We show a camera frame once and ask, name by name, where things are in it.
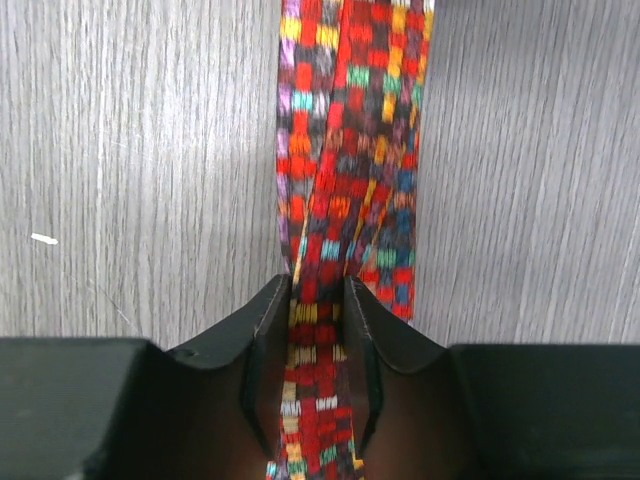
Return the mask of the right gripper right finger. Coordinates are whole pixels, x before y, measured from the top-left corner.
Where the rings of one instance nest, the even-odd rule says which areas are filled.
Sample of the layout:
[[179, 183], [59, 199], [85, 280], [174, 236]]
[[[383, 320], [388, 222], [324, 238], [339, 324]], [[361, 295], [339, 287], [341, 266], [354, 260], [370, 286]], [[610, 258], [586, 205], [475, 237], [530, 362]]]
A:
[[443, 347], [344, 282], [354, 443], [370, 479], [635, 479], [635, 345]]

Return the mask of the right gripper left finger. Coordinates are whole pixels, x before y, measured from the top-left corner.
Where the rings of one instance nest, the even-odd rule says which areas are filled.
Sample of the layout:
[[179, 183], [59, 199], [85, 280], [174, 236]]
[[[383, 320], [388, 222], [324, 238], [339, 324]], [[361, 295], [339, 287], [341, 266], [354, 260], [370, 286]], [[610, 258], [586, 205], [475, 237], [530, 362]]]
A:
[[275, 457], [291, 280], [164, 350], [143, 338], [1, 341], [5, 479], [262, 479]]

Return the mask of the multicoloured plaid tie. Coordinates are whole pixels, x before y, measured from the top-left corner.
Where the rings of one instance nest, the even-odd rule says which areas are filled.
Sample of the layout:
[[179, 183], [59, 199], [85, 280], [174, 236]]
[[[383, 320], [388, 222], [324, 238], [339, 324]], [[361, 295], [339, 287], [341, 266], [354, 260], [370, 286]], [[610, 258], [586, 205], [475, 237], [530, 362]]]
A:
[[342, 341], [358, 277], [414, 309], [420, 114], [430, 1], [285, 1], [277, 81], [278, 228], [292, 277], [270, 479], [360, 479]]

